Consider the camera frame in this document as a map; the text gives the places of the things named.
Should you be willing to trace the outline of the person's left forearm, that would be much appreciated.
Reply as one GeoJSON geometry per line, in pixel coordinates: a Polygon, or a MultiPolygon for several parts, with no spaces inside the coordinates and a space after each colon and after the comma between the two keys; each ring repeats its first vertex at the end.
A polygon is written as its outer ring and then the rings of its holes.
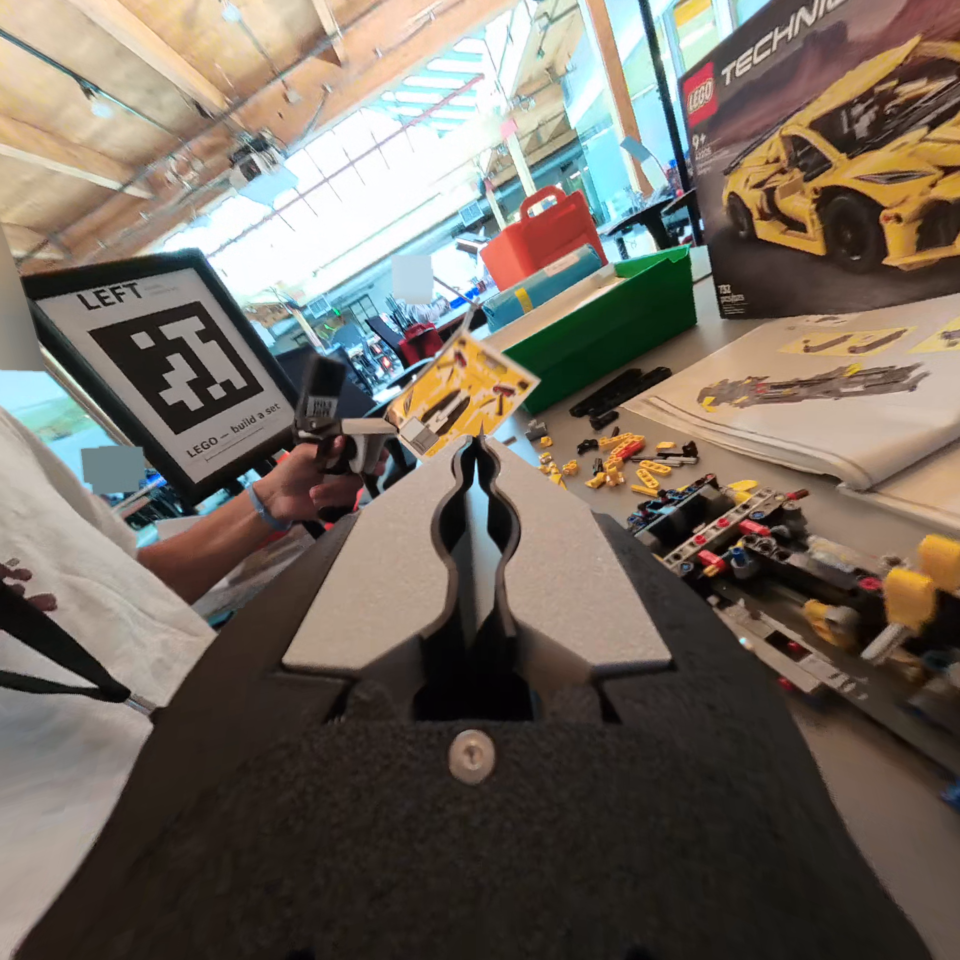
{"type": "Polygon", "coordinates": [[[249,486],[183,532],[138,552],[138,563],[192,605],[298,518],[291,490],[271,477],[249,486]]]}

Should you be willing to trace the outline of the lego car chassis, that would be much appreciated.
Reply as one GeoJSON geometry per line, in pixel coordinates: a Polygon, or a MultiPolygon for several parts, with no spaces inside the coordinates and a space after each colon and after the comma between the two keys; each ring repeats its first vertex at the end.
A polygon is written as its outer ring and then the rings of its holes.
{"type": "Polygon", "coordinates": [[[626,530],[782,687],[844,701],[958,779],[958,539],[929,534],[910,562],[813,532],[805,490],[718,482],[645,507],[633,494],[626,530]]]}

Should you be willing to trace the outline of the yellow printed paper sheet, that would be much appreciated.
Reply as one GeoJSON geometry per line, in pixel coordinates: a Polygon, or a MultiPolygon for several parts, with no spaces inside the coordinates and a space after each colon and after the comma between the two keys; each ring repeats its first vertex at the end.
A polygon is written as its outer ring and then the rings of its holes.
{"type": "Polygon", "coordinates": [[[460,331],[387,404],[384,417],[402,446],[426,461],[462,438],[494,434],[540,381],[488,341],[460,331]]]}

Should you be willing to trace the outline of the dark red carry bag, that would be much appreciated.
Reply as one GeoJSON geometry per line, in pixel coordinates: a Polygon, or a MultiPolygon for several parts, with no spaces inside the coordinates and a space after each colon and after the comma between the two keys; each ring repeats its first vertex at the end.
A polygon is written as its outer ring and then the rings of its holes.
{"type": "Polygon", "coordinates": [[[434,323],[418,321],[404,330],[394,351],[403,368],[410,369],[434,357],[444,345],[445,340],[434,323]]]}

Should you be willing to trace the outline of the red plastic carry case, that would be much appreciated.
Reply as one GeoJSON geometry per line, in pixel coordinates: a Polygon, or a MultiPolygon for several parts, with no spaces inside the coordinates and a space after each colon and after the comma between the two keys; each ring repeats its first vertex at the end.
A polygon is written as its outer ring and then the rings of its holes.
{"type": "Polygon", "coordinates": [[[583,191],[568,195],[560,187],[547,186],[522,201],[519,219],[490,240],[480,257],[503,292],[584,246],[593,248],[602,267],[608,265],[583,191]]]}

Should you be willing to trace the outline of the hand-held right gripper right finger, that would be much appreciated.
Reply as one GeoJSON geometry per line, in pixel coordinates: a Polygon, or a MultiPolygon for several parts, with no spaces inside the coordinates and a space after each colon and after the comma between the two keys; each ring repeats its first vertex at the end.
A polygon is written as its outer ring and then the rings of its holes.
{"type": "Polygon", "coordinates": [[[510,669],[541,702],[562,690],[674,666],[642,595],[583,501],[488,437],[482,490],[486,533],[499,551],[490,618],[510,669]]]}

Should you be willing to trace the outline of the green plastic bin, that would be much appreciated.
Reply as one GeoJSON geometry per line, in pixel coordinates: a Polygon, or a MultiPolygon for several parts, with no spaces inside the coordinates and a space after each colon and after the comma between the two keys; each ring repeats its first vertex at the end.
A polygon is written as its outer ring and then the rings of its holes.
{"type": "Polygon", "coordinates": [[[539,413],[697,325],[689,246],[607,265],[486,342],[539,383],[539,413]]]}

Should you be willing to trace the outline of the teal wrapped package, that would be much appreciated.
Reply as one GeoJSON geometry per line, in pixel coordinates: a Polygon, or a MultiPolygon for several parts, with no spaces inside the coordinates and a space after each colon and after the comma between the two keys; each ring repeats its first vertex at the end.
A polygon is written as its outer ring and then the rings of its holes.
{"type": "Polygon", "coordinates": [[[606,265],[593,246],[583,245],[536,270],[483,304],[488,331],[504,329],[606,265]]]}

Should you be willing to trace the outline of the ceiling projector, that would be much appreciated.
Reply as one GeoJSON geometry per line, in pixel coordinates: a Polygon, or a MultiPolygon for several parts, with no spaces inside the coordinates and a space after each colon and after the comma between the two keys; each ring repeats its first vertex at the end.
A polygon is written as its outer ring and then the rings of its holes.
{"type": "Polygon", "coordinates": [[[285,156],[281,142],[269,130],[237,134],[229,154],[229,183],[241,190],[261,177],[278,172],[285,156]]]}

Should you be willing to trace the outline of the person in white shirt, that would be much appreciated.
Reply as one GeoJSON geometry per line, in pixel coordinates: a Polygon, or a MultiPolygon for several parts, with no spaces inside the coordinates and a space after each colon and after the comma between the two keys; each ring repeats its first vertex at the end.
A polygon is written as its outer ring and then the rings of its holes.
{"type": "MultiPolygon", "coordinates": [[[[135,533],[1,414],[2,576],[120,683],[165,704],[213,630],[138,560],[135,533]]],[[[2,690],[1,940],[12,958],[112,813],[146,718],[118,703],[2,690]]]]}

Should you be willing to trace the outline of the black office chair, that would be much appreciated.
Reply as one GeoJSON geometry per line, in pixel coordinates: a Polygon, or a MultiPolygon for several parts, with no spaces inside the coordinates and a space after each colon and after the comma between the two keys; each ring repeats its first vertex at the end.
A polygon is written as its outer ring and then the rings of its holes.
{"type": "Polygon", "coordinates": [[[302,345],[274,359],[296,388],[294,418],[298,422],[362,418],[375,407],[343,351],[328,356],[302,345]]]}

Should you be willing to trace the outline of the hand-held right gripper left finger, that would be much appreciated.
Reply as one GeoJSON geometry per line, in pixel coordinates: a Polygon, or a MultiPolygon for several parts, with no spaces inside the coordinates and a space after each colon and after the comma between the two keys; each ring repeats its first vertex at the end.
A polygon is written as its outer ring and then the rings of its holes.
{"type": "Polygon", "coordinates": [[[282,657],[286,671],[414,700],[427,681],[425,645],[462,626],[456,549],[472,444],[455,441],[360,512],[282,657]]]}

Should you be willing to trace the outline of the dark ribbed lego panel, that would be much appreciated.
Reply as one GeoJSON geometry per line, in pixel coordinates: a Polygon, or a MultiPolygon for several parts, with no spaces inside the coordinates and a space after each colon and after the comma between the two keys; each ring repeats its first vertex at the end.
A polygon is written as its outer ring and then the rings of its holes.
{"type": "Polygon", "coordinates": [[[592,430],[602,431],[618,418],[619,406],[672,376],[668,366],[628,368],[579,400],[568,413],[574,419],[587,419],[592,430]]]}

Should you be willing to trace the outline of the person's left hand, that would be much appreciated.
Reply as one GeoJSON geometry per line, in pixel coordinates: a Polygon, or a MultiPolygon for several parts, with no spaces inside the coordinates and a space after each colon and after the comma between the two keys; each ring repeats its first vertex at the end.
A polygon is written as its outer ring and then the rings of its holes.
{"type": "Polygon", "coordinates": [[[265,477],[253,484],[255,496],[276,523],[290,525],[312,522],[325,509],[356,506],[364,480],[347,472],[331,474],[324,465],[344,446],[344,438],[336,438],[328,454],[320,456],[318,445],[299,443],[265,477]]]}

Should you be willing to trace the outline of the lego instruction booklet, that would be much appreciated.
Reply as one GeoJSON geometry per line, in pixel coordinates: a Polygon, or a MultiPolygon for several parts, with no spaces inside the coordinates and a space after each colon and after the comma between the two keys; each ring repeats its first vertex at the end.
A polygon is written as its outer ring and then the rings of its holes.
{"type": "Polygon", "coordinates": [[[959,294],[769,320],[625,408],[958,533],[959,294]]]}

